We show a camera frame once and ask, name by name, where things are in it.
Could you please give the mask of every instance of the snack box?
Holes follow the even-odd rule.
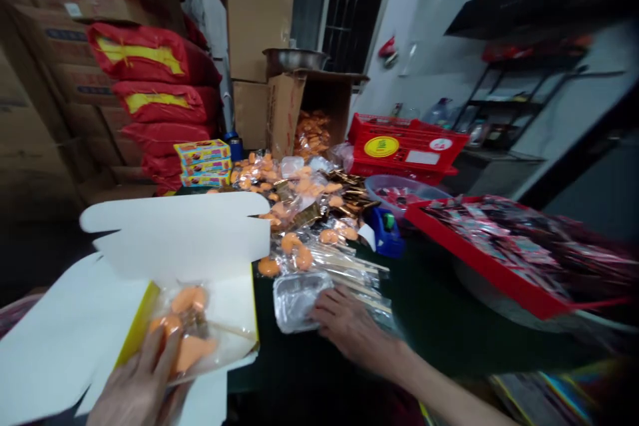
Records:
[[[206,172],[197,175],[180,175],[183,186],[226,186],[229,184],[229,171]]]
[[[182,163],[182,173],[185,176],[196,176],[207,172],[226,171],[231,168],[233,168],[233,162],[230,157],[196,163],[195,165],[185,165]]]
[[[207,140],[174,145],[181,161],[185,165],[192,165],[216,158],[231,156],[230,147],[222,140]]]

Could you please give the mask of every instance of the hand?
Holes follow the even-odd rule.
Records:
[[[393,373],[391,363],[399,355],[401,342],[382,331],[347,288],[324,290],[309,316],[321,325],[319,334],[346,358],[386,378]]]
[[[166,384],[180,343],[180,332],[168,337],[158,357],[164,328],[144,339],[142,349],[111,373],[87,426],[153,426],[164,400]]]

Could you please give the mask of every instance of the red sack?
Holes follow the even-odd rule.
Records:
[[[112,87],[122,108],[139,123],[215,123],[220,94],[212,87],[157,82],[118,82]]]
[[[182,165],[177,153],[172,156],[153,156],[147,153],[142,158],[142,170],[149,178],[154,176],[180,176],[182,174]]]
[[[216,125],[186,123],[131,123],[122,133],[153,156],[175,155],[174,144],[205,141],[215,138]]]
[[[93,23],[87,37],[100,68],[114,80],[214,87],[222,80],[204,51],[171,30]]]

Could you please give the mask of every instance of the white wall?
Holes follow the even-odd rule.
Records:
[[[404,116],[420,116],[441,97],[452,98],[453,105],[463,105],[479,80],[484,62],[485,42],[443,34],[468,0],[395,0],[384,12],[376,42],[378,49],[392,35],[398,23],[403,25],[399,38],[400,62],[390,71],[374,61],[369,70],[371,84],[356,100],[354,111],[389,114],[395,103],[403,103]],[[416,52],[409,57],[410,45]],[[552,164],[560,158],[639,77],[639,47],[629,23],[618,23],[594,34],[594,44],[584,64],[591,72],[623,70],[611,78],[583,78],[567,83],[514,146],[513,150],[547,159],[515,194],[519,198]],[[510,95],[532,90],[538,77],[524,76],[502,82],[496,93]],[[550,79],[540,90],[545,95],[558,77]],[[488,93],[487,78],[476,98]],[[522,124],[526,118],[516,124]]]

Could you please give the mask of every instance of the red plastic crate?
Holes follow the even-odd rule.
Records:
[[[481,201],[482,198],[482,196],[469,196],[463,198],[462,202],[474,203]],[[628,301],[627,298],[616,298],[592,303],[572,303],[552,296],[543,288],[526,281],[492,256],[480,251],[475,245],[438,219],[424,213],[421,209],[429,206],[430,203],[432,200],[409,205],[404,218],[540,320],[547,320],[577,310],[591,310]],[[523,210],[528,209],[523,205],[519,206]]]
[[[468,138],[417,119],[359,113],[355,113],[348,133],[348,141],[355,147],[355,165],[376,165],[378,169],[372,174],[401,170],[416,176],[446,174]]]

